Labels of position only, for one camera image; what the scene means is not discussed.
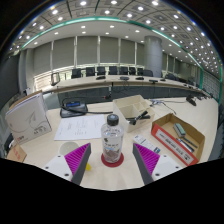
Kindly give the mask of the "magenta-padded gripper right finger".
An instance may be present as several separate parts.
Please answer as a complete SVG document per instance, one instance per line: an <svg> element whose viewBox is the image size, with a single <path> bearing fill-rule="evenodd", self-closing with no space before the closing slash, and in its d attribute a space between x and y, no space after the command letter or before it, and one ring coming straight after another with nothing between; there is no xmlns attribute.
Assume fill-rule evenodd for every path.
<svg viewBox="0 0 224 224"><path fill-rule="evenodd" d="M133 155L145 185L182 169L182 167L167 154L156 154L137 143L133 144Z"/></svg>

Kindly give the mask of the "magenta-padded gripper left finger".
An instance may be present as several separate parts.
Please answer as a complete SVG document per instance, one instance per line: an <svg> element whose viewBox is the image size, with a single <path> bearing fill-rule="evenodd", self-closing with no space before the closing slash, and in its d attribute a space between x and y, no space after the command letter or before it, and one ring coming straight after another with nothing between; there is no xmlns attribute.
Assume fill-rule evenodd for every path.
<svg viewBox="0 0 224 224"><path fill-rule="evenodd" d="M66 155L55 156L43 169L79 185L82 181L90 154L91 144L87 143Z"/></svg>

